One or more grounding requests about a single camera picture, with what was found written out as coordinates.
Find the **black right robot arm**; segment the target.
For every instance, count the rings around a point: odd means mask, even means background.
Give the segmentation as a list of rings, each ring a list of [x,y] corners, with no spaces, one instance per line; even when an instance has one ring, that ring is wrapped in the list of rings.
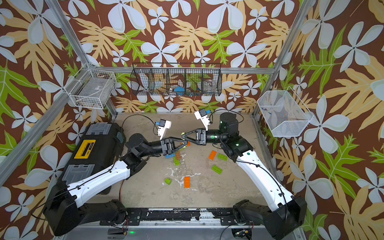
[[[186,132],[182,138],[200,146],[220,144],[226,156],[250,177],[267,203],[262,206],[249,200],[238,202],[233,206],[236,222],[263,225],[275,240],[282,240],[299,228],[306,217],[307,202],[288,191],[263,164],[252,145],[240,135],[237,114],[222,113],[216,130],[209,130],[212,122],[206,110],[196,111],[194,115],[204,127]]]

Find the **tan brick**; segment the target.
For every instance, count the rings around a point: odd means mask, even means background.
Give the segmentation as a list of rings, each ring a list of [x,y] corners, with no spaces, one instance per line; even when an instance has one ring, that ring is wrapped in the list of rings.
[[[181,159],[182,159],[181,153],[180,153],[180,152],[176,152],[176,153],[175,153],[175,158],[176,158],[177,160],[181,160]]]

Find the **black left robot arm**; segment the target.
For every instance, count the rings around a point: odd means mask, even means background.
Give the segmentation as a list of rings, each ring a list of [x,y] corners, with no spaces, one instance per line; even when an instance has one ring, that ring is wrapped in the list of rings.
[[[123,223],[127,211],[119,200],[96,204],[89,204],[88,200],[115,183],[138,173],[147,163],[144,157],[171,155],[187,144],[187,140],[173,137],[148,142],[142,134],[134,134],[126,142],[127,153],[111,166],[78,182],[57,182],[43,207],[43,214],[54,236],[65,235],[85,223]]]

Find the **lime brick front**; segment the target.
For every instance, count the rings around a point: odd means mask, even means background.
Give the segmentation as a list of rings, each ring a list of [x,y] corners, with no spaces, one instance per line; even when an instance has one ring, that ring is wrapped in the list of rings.
[[[174,160],[174,165],[175,166],[179,166],[180,165],[180,161],[176,157],[174,157],[173,160]]]

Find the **small lime brick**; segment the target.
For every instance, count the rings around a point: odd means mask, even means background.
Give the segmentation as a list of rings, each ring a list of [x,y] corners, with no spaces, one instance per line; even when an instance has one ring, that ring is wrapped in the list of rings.
[[[169,178],[166,178],[166,179],[165,179],[165,183],[166,183],[167,185],[170,185],[170,184],[172,183],[172,180],[169,179]]]

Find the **blue brick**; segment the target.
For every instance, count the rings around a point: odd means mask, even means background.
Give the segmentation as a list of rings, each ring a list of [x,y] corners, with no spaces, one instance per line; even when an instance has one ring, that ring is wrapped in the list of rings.
[[[166,159],[173,158],[173,157],[175,157],[175,154],[165,155],[165,158],[166,158]]]

